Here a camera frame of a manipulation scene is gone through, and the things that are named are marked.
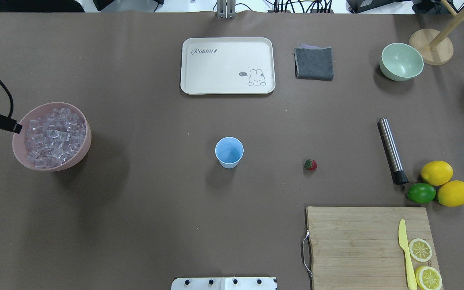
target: metal bracket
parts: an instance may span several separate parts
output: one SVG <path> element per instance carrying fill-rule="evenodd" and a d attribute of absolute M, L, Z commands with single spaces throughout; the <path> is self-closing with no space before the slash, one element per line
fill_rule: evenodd
<path fill-rule="evenodd" d="M 311 266 L 311 264 L 309 264 L 309 266 L 307 266 L 307 264 L 305 263 L 305 255 L 304 255 L 304 252 L 305 252 L 304 251 L 305 240 L 308 240 L 309 248 L 311 248 L 311 241 L 309 241 L 309 230 L 307 230 L 307 232 L 305 233 L 304 240 L 302 240 L 302 261 L 304 261 L 304 266 L 307 269 L 307 272 L 309 273 L 309 277 L 313 278 L 313 271 L 311 271 L 311 269 L 309 269 L 309 266 Z"/>
<path fill-rule="evenodd" d="M 217 0 L 217 18 L 236 18 L 236 0 Z"/>

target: blue paper cup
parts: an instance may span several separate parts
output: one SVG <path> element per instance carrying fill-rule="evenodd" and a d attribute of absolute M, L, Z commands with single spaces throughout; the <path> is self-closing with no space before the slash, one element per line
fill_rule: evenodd
<path fill-rule="evenodd" d="M 243 157 L 244 148 L 238 139 L 225 137 L 217 142 L 214 152 L 221 166 L 231 169 L 236 167 Z"/>

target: yellow lemon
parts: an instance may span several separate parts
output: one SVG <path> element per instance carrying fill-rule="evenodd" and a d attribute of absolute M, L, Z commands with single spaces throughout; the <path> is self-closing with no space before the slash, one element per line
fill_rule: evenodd
<path fill-rule="evenodd" d="M 429 266 L 421 266 L 416 269 L 416 284 L 423 290 L 440 290 L 443 284 L 440 272 Z"/>
<path fill-rule="evenodd" d="M 445 161 L 432 161 L 427 163 L 420 171 L 422 179 L 433 185 L 438 186 L 447 183 L 453 176 L 454 171 L 450 164 Z"/>
<path fill-rule="evenodd" d="M 413 259 L 419 262 L 427 262 L 433 256 L 433 250 L 430 244 L 420 238 L 416 238 L 409 242 L 409 253 Z"/>
<path fill-rule="evenodd" d="M 464 182 L 453 180 L 445 183 L 440 189 L 436 199 L 445 206 L 459 206 L 464 204 Z"/>

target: light green bowl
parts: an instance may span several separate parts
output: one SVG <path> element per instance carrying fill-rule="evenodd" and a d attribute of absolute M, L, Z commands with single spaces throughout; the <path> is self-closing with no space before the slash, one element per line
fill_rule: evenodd
<path fill-rule="evenodd" d="M 419 75 L 424 68 L 424 60 L 412 46 L 392 43 L 383 49 L 379 61 L 381 71 L 394 81 L 407 81 Z"/>

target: wooden cutting board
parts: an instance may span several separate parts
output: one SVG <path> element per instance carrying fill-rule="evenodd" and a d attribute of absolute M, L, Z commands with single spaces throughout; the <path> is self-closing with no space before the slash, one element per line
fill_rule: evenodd
<path fill-rule="evenodd" d="M 408 242 L 422 238 L 433 249 L 429 262 L 411 258 L 413 268 L 431 266 L 441 274 L 425 208 L 308 206 L 313 290 L 406 290 L 401 219 Z"/>

